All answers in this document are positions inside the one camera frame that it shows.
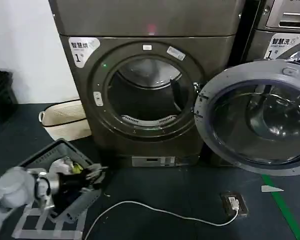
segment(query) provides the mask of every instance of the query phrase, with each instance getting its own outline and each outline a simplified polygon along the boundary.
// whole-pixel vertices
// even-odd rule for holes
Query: number 1
[[[272,50],[269,51],[269,55],[266,57],[267,59],[271,59]]]
[[[77,62],[77,63],[80,63],[81,61],[80,61],[80,59],[79,59],[78,54],[75,54],[75,56],[76,56],[76,62]]]

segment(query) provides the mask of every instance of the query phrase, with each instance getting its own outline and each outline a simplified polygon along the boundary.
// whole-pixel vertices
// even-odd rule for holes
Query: dryer drum
[[[189,84],[167,62],[138,59],[115,72],[107,86],[107,97],[126,123],[158,127],[173,122],[182,112],[189,98]]]

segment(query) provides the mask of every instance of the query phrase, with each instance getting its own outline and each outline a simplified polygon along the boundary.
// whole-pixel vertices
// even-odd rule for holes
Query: washing machine door
[[[262,60],[221,72],[201,90],[194,118],[205,143],[233,165],[300,175],[300,63]]]

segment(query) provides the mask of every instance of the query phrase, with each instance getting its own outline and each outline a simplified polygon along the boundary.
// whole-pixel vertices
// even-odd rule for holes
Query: white cable
[[[201,222],[201,223],[204,223],[204,224],[209,224],[209,225],[212,225],[212,226],[216,226],[216,227],[222,227],[222,226],[225,226],[225,225],[228,225],[229,223],[233,222],[233,220],[236,219],[236,217],[238,216],[238,210],[236,209],[235,210],[235,215],[233,218],[231,218],[229,221],[225,222],[225,223],[213,223],[213,222],[209,222],[209,221],[205,221],[205,220],[201,220],[201,219],[198,219],[198,218],[194,218],[194,217],[186,217],[186,216],[181,216],[181,215],[178,215],[178,214],[175,214],[173,212],[169,212],[169,211],[166,211],[166,210],[162,210],[162,209],[158,209],[158,208],[154,208],[154,207],[151,207],[151,206],[148,206],[146,204],[143,204],[141,202],[137,202],[137,201],[121,201],[121,202],[118,202],[117,204],[109,207],[107,210],[105,210],[103,213],[101,213],[93,222],[93,224],[91,225],[88,233],[86,234],[84,240],[87,240],[89,235],[90,235],[90,232],[92,231],[92,229],[94,228],[94,226],[96,225],[97,221],[104,215],[106,214],[107,212],[109,212],[111,209],[121,205],[121,204],[137,204],[137,205],[140,205],[140,206],[143,206],[143,207],[146,207],[147,209],[150,209],[150,210],[153,210],[153,211],[156,211],[156,212],[160,212],[160,213],[164,213],[164,214],[169,214],[169,215],[172,215],[172,216],[175,216],[177,218],[180,218],[180,219],[184,219],[184,220],[191,220],[191,221],[197,221],[197,222]]]

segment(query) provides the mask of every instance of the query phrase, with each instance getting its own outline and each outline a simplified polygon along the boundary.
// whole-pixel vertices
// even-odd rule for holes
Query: floor socket
[[[232,209],[232,206],[230,204],[229,198],[234,197],[235,199],[239,200],[239,211],[238,216],[247,216],[248,215],[248,209],[246,206],[246,203],[242,197],[242,195],[238,192],[224,192],[220,194],[223,208],[225,209],[226,214],[231,217],[236,214],[236,211]]]

